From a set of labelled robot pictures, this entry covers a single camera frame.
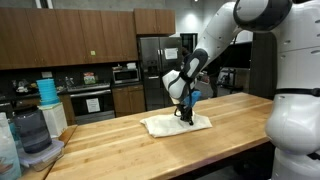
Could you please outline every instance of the robot body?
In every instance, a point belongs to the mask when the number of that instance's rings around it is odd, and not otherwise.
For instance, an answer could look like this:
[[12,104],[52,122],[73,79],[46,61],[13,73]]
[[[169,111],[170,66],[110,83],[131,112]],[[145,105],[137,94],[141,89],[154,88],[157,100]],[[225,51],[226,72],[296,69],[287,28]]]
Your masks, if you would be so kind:
[[163,77],[166,89],[178,109],[183,109],[181,102],[192,92],[196,75],[242,29],[272,32],[277,39],[277,92],[266,124],[266,134],[277,147],[272,179],[320,179],[319,1],[238,0],[225,4],[206,27],[182,71]]

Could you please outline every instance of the white cloth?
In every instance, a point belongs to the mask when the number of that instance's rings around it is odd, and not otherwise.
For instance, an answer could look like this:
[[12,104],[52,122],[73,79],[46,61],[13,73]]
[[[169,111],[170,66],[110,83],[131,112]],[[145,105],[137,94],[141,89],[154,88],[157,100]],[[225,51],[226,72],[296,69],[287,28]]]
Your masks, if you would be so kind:
[[188,122],[181,121],[180,117],[170,114],[152,116],[142,119],[140,122],[146,126],[149,134],[153,137],[172,136],[212,127],[209,118],[206,116],[194,114],[192,120],[194,124],[191,126]]

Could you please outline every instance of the stainless steel refrigerator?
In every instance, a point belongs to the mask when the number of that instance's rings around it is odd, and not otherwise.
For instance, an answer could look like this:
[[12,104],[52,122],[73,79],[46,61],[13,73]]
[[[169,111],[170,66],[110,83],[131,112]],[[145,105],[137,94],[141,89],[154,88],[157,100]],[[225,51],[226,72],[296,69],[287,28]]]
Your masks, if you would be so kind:
[[172,69],[180,70],[182,62],[180,37],[140,38],[139,58],[147,110],[172,106],[162,76]]

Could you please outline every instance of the cabinet door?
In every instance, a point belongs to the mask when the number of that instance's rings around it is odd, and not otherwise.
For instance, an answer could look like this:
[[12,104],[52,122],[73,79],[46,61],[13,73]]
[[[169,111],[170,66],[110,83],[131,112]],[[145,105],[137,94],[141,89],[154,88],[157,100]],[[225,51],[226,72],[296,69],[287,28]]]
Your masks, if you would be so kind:
[[154,9],[134,9],[137,34],[156,34],[156,12]]
[[101,11],[104,40],[106,43],[107,60],[121,61],[124,55],[121,46],[118,13],[116,11]]
[[133,114],[146,111],[142,85],[129,86],[129,99],[131,112]]
[[79,14],[87,56],[92,63],[106,62],[108,52],[103,35],[100,11],[79,10]]
[[17,106],[26,105],[26,104],[35,104],[40,106],[40,98],[33,98],[33,99],[23,99],[17,101]]
[[135,24],[132,12],[118,12],[121,45],[125,60],[138,60]]
[[71,104],[70,95],[60,95],[59,98],[63,104],[63,109],[66,115],[68,126],[75,124],[75,117],[74,117],[73,107]]
[[176,33],[175,13],[173,10],[157,9],[157,32],[159,34]]
[[88,63],[78,10],[55,10],[68,64]]
[[0,70],[11,69],[12,65],[7,54],[7,51],[4,47],[4,43],[0,37]]
[[116,111],[116,117],[130,115],[130,99],[128,94],[128,88],[115,88],[112,89],[114,108]]
[[68,65],[54,10],[26,9],[42,66]]
[[0,38],[12,68],[40,66],[25,9],[0,8],[0,22]]

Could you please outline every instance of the wooden countertop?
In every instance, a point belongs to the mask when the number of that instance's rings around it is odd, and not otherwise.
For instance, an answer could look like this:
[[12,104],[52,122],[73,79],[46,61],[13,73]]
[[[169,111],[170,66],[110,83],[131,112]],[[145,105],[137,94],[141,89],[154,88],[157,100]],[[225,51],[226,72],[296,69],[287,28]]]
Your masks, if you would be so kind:
[[175,107],[78,126],[47,179],[169,179],[268,142],[272,101],[238,93],[198,102],[213,127],[153,138],[142,118]]

